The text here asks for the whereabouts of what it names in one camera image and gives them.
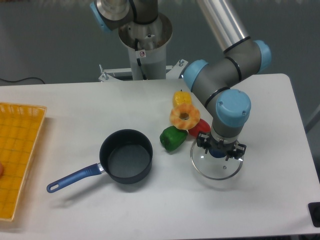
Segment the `grey silver gripper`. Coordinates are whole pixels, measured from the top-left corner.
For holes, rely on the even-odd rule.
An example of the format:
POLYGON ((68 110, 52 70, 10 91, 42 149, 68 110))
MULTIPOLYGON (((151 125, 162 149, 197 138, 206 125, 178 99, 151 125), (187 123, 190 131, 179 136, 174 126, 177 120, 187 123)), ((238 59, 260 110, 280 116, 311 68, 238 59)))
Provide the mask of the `grey silver gripper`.
POLYGON ((215 131, 210 131, 209 134, 206 132, 199 132, 196 137, 196 144, 199 148, 204 149, 207 153, 210 145, 213 150, 226 152, 225 161, 229 159, 240 160, 243 158, 246 152, 246 145, 237 143, 238 136, 225 137, 219 135, 215 131))

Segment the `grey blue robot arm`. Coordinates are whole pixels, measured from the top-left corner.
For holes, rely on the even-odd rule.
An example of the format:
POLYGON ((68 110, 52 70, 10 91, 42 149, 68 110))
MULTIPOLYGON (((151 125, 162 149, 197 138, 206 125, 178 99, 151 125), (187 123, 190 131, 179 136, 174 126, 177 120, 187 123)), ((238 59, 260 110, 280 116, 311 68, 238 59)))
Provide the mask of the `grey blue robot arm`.
MULTIPOLYGON (((238 137, 251 101, 233 86, 268 67, 271 51, 263 41, 251 39, 230 1, 200 0, 198 5, 224 57, 216 64, 196 60, 182 71, 185 84, 213 118, 210 132, 198 134, 196 143, 215 158, 241 159, 246 146, 238 137)), ((101 30, 118 30, 134 80, 166 77, 173 27, 156 0, 94 0, 90 9, 101 30)))

